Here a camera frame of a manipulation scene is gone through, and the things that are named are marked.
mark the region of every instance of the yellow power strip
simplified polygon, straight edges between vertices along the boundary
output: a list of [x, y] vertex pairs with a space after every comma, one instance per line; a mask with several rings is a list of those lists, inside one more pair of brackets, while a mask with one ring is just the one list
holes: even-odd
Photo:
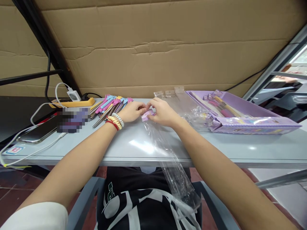
[[[57, 102], [57, 100], [53, 100], [52, 103], [58, 104], [58, 105], [59, 105], [59, 103]], [[63, 106], [66, 106], [67, 108], [68, 108], [68, 107], [85, 107], [85, 106], [91, 106], [91, 105], [93, 105], [94, 103], [95, 103], [95, 99], [94, 99], [93, 97], [90, 97], [90, 99], [87, 100], [87, 101], [79, 101], [79, 102], [61, 102], [61, 104], [62, 104]], [[56, 108], [55, 105], [52, 105], [52, 104], [49, 104], [49, 105], [50, 105], [51, 108]]]

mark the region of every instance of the beaded bracelet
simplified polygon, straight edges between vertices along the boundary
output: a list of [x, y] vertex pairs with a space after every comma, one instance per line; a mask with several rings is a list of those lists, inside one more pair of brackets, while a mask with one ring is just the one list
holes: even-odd
[[122, 129], [122, 125], [114, 117], [109, 116], [108, 119], [113, 121], [119, 129]]
[[111, 123], [112, 125], [114, 125], [114, 127], [117, 129], [117, 131], [119, 130], [117, 124], [113, 123], [112, 121], [106, 121], [106, 123]]
[[115, 116], [119, 122], [121, 123], [122, 127], [124, 127], [124, 122], [122, 121], [121, 117], [117, 113], [112, 113], [112, 116]]

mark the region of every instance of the hand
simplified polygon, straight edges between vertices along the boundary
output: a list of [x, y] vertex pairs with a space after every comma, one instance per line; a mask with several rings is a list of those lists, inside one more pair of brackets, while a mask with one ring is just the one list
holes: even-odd
[[154, 99], [150, 100], [150, 102], [147, 104], [147, 110], [150, 108], [150, 106], [153, 106], [153, 108], [156, 109], [156, 115], [148, 115], [147, 117], [163, 126], [173, 128], [184, 120], [169, 106], [166, 101], [161, 100], [160, 98], [155, 97]]
[[129, 102], [117, 114], [121, 117], [124, 123], [135, 121], [139, 116], [147, 111], [146, 105], [143, 102]]

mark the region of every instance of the cardboard wall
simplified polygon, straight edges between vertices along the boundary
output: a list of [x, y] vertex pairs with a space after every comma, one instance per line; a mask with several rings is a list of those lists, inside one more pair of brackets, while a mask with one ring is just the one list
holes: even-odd
[[[10, 0], [0, 0], [0, 78], [47, 71], [48, 58], [26, 20]], [[50, 76], [49, 96], [55, 96], [58, 75]], [[0, 96], [44, 96], [46, 77], [0, 86]], [[67, 96], [59, 88], [59, 96]]]
[[[306, 0], [35, 1], [82, 93], [134, 98], [176, 85], [225, 90], [307, 22]], [[243, 96], [257, 77], [230, 92]]]

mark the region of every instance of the sticker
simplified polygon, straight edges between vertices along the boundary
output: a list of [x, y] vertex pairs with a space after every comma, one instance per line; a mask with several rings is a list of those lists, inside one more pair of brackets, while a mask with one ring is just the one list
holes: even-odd
[[21, 150], [23, 150], [24, 148], [25, 147], [14, 146], [14, 147], [10, 148], [9, 150], [7, 150], [5, 153], [15, 155], [15, 154], [19, 153]]

